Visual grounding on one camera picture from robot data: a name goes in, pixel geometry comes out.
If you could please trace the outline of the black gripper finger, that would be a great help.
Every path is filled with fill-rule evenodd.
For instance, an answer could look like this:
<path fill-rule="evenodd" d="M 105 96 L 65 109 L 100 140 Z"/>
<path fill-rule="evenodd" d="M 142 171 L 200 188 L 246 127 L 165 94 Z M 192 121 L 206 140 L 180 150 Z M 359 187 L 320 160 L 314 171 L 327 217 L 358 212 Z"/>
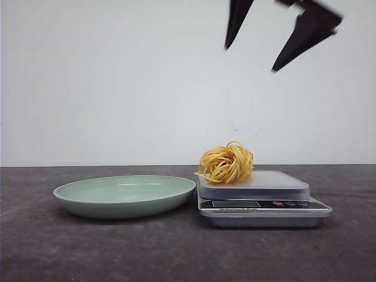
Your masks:
<path fill-rule="evenodd" d="M 224 43 L 225 49 L 231 47 L 234 42 L 253 2 L 253 0 L 230 0 L 229 20 Z"/>
<path fill-rule="evenodd" d="M 297 5 L 302 13 L 294 30 L 278 55 L 272 70 L 277 72 L 303 52 L 336 34 L 343 16 L 318 1 L 278 1 L 285 6 Z"/>

